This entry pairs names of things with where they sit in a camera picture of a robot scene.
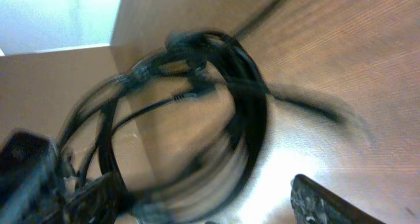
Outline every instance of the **white wall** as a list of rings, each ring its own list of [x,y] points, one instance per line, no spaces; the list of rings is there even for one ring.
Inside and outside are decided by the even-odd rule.
[[[109,43],[120,0],[0,0],[6,55]]]

